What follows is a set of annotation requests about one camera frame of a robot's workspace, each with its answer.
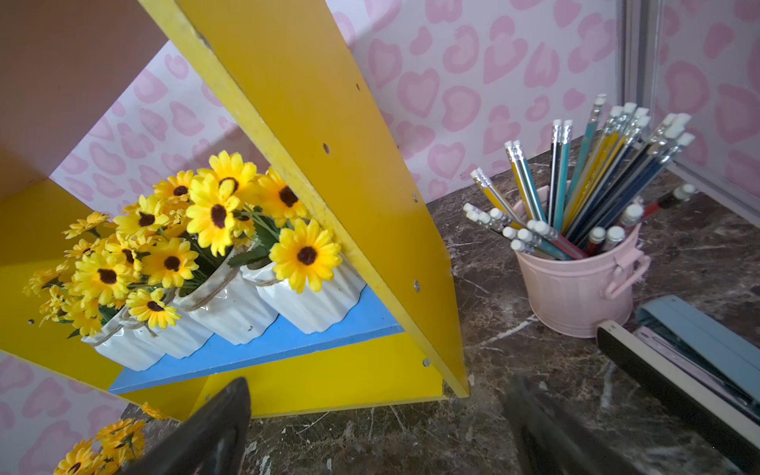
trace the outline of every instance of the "wooden shelf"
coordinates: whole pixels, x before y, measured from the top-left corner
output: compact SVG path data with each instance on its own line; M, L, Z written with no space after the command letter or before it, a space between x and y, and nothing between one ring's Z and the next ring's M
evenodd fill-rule
M280 316L263 335L249 344L233 345L219 335L213 335L200 350L186 358L166 355L144 371L124 369L109 392L123 394L153 388L403 332L383 302L366 286L359 303L346 318L322 333L304 334Z

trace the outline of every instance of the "green leaf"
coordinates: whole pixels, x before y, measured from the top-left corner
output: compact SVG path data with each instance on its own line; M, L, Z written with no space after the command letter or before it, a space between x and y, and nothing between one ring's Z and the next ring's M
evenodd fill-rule
M232 268L239 268L244 265L258 262L261 259L266 258L268 256L269 256L269 250L266 249L262 245L257 245L250 251L242 252L238 255L233 256L232 258L230 258L227 264Z

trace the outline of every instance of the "bucket handle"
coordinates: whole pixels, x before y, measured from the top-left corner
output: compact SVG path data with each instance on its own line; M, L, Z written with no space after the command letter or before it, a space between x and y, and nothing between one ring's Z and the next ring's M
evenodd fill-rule
M613 281L610 282L610 285L608 285L606 289L604 289L603 295L605 299L616 299L621 293L623 293L624 290L628 289L638 279L640 279L641 276L644 275L644 272L649 270L649 264L652 263L652 258L642 253L638 259L636 259L636 261L638 262L638 269L636 269L636 272L634 272L631 277L625 279L625 282L621 283L620 285L618 285L617 280L625 271L625 268L620 264L615 266L615 270L613 271Z

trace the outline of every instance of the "black object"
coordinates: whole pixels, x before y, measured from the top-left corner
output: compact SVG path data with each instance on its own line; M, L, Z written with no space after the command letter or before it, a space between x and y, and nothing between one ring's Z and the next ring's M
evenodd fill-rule
M525 378L512 379L504 412L523 475L641 475Z
M740 470L753 475L760 474L760 451L733 427L702 406L603 327L597 329L597 344L618 367L659 399L670 412L689 424Z
M239 473L250 420L248 382L237 378L123 475Z

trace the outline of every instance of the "brown flower center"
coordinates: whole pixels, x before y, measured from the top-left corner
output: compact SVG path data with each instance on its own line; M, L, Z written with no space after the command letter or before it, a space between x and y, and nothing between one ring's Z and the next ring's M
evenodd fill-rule
M116 272L111 269L98 269L97 273L100 275L100 282L106 285L113 285L116 283Z
M179 270L179 258L175 255L171 255L163 262L163 266L170 271L177 272Z
M219 188L222 187L222 183L224 183L226 180L232 180L233 183L235 184L235 186L233 186L233 193L236 192L238 188L240 188L240 184L232 176L228 176L225 179L220 180L219 181Z
M132 251L129 249L122 249L122 253L127 256L127 262L129 265L133 265L135 263L135 257L132 255Z
M223 230L224 221L226 219L227 219L227 209L221 204L215 204L214 207L211 208L211 221L214 223L216 227Z
M310 245L298 251L298 261L303 265L312 265L317 260L317 252Z
M140 213L140 220L138 221L138 224L143 226L150 226L151 224L156 222L156 217L153 214L145 214L142 211Z
M293 207L295 203L298 203L298 197L293 193L293 190L291 190L289 186L286 186L280 190L280 201L282 201L287 207Z

